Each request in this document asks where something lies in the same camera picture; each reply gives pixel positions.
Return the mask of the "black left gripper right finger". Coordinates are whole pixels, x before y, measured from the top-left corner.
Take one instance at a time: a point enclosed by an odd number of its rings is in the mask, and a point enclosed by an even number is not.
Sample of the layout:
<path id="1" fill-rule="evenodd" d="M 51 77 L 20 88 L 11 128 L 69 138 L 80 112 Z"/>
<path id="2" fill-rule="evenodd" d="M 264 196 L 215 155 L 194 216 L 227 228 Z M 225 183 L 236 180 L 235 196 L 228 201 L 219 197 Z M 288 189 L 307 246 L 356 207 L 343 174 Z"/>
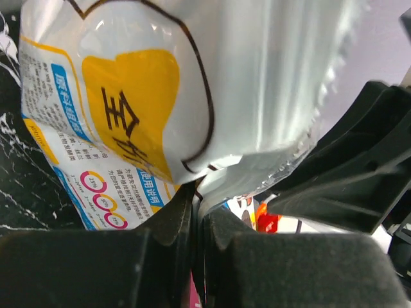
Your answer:
<path id="1" fill-rule="evenodd" d="M 260 234 L 227 210 L 204 218 L 206 307 L 406 307 L 392 263 L 363 234 Z"/>

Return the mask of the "pink white pet food bag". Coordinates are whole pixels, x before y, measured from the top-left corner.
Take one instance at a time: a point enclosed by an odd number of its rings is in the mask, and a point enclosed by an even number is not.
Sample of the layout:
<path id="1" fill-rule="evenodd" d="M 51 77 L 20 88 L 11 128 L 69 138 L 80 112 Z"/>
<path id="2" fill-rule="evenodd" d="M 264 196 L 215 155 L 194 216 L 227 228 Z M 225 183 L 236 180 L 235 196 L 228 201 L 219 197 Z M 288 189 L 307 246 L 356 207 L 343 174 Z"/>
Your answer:
<path id="1" fill-rule="evenodd" d="M 132 230 L 185 184 L 191 222 L 290 176 L 365 1 L 25 1 L 24 123 L 86 231 Z"/>

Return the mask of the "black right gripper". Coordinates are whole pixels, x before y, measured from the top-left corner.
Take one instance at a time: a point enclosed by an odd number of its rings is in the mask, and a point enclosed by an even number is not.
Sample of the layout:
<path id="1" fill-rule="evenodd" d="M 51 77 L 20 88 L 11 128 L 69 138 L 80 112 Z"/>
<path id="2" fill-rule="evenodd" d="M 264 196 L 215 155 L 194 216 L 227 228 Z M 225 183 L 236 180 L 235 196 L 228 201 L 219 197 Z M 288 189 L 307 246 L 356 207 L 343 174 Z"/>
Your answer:
<path id="1" fill-rule="evenodd" d="M 410 41 L 410 8 L 400 22 Z M 367 82 L 299 167 L 271 188 L 269 213 L 373 233 L 410 188 L 410 67 L 401 86 Z M 410 282 L 410 210 L 388 255 Z"/>

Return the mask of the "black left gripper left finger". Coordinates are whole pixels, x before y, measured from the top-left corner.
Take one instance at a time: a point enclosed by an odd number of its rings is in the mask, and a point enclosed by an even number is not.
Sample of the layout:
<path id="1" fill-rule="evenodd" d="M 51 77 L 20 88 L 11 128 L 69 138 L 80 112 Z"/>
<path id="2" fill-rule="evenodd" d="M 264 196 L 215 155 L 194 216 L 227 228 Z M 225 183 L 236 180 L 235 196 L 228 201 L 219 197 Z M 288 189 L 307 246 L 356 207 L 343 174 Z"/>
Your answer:
<path id="1" fill-rule="evenodd" d="M 188 307 L 194 190 L 183 185 L 132 230 L 3 237 L 1 306 Z"/>

